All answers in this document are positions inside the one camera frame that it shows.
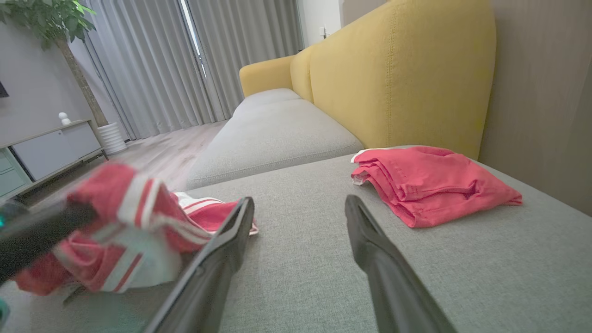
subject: white figurine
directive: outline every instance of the white figurine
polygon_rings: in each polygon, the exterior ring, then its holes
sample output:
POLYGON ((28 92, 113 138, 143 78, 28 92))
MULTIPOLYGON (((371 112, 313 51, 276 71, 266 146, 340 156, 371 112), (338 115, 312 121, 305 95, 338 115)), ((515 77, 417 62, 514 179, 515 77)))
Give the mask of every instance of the white figurine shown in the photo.
POLYGON ((68 119, 68 115, 65 112, 60 112, 57 115, 60 119, 62 119, 62 125, 68 125, 71 121, 68 119))

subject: sofa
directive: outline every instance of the sofa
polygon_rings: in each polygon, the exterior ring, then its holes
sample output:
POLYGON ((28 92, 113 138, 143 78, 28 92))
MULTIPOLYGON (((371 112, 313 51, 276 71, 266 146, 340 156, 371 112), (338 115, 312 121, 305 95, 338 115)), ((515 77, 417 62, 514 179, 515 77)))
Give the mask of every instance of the sofa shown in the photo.
MULTIPOLYGON (((298 55, 243 68, 246 98, 188 180, 192 197, 251 196, 260 233, 220 332, 376 332, 345 198, 362 199, 458 332, 592 330, 592 217, 485 165, 523 195, 410 229, 372 186, 363 148, 442 146, 476 159, 495 32, 486 0, 394 0, 298 55)), ((34 297, 3 287, 6 332, 137 332, 173 285, 34 297)))

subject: potted plant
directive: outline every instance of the potted plant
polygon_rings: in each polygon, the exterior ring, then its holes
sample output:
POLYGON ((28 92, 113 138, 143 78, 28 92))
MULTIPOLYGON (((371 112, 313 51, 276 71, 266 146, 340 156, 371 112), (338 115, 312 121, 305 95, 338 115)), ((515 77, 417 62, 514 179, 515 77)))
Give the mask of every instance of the potted plant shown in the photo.
POLYGON ((107 122, 68 46, 68 40, 73 42, 79 38, 84 42, 85 32, 95 30, 95 26, 84 18, 86 13, 96 14, 77 0, 7 0, 0 4, 0 21, 6 23, 6 18, 10 18, 16 25, 30 30, 41 40, 43 50, 51 48, 54 44, 59 48, 91 108, 102 137, 101 144, 109 154, 125 149, 126 145, 117 123, 107 122))

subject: green drawer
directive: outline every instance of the green drawer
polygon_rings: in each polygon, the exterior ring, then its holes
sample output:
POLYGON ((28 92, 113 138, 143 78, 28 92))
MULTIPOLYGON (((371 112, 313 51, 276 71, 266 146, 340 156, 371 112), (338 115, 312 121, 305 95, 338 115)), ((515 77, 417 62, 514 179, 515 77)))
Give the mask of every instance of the green drawer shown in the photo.
POLYGON ((15 169, 0 174, 0 196, 26 185, 15 169))
POLYGON ((10 160, 4 155, 4 152, 0 149, 0 173, 12 168, 10 160))

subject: cabinet top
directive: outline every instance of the cabinet top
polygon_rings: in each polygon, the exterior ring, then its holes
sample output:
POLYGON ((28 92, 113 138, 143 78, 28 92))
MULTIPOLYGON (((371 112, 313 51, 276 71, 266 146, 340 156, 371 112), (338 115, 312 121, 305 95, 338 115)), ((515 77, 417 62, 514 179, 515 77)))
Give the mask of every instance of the cabinet top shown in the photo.
POLYGON ((1 146, 0 146, 0 149, 2 149, 2 148, 6 148, 6 147, 10 147, 10 146, 14 146, 14 145, 16 145, 17 143, 25 142, 25 141, 27 141, 27 140, 31 140, 31 139, 34 139, 34 138, 36 138, 36 137, 38 137, 38 136, 46 135, 46 134, 48 134, 48 133, 51 133, 51 132, 55 132, 55 131, 59 131, 59 130, 63 130, 63 129, 67 129, 68 127, 76 126, 76 125, 78 125, 78 124, 82 124, 82 123, 89 123, 89 125, 91 125, 91 124, 90 124, 90 121, 91 121, 90 119, 87 119, 87 120, 75 120, 75 121, 73 121, 73 122, 69 123, 68 125, 60 126, 60 127, 58 127, 58 128, 55 128, 55 129, 52 129, 52 130, 45 131, 45 132, 43 132, 43 133, 35 134, 35 135, 32 135, 32 136, 26 137, 26 138, 24 138, 24 139, 22 139, 22 140, 15 141, 15 142, 11 142, 11 143, 9 143, 9 144, 7 144, 7 145, 1 145, 1 146))

